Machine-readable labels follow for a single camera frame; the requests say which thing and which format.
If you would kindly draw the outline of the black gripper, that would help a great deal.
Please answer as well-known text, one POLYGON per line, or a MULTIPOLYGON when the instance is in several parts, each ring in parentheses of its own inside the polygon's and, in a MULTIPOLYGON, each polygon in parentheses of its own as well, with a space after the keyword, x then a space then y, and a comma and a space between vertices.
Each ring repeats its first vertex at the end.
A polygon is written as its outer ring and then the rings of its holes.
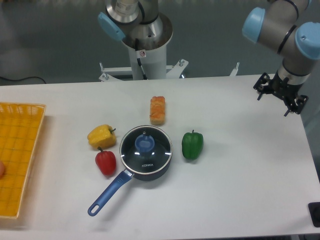
POLYGON ((258 94, 257 100, 259 101, 264 94, 272 94, 283 100, 287 107, 285 117, 289 113, 300 115, 308 101, 308 96, 299 95, 299 90, 304 84, 304 76, 278 70, 271 81, 271 87, 270 81, 270 76, 264 72, 254 84, 253 89, 258 94))

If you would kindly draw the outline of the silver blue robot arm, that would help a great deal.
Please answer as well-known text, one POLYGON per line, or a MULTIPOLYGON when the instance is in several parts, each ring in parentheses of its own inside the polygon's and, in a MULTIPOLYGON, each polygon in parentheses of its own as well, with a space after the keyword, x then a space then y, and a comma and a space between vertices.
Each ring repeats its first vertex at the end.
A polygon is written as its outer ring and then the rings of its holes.
MULTIPOLYGON (((310 5, 309 0, 272 0, 268 9, 254 8, 242 27, 248 40, 283 57, 275 76, 262 74, 254 89, 259 96, 282 100, 288 113, 302 112, 308 97, 299 90, 320 59, 319 23, 295 24, 310 5)), ((126 46, 134 80, 178 78, 188 65, 184 59, 167 65, 173 26, 156 0, 108 0, 97 21, 110 38, 126 46)))

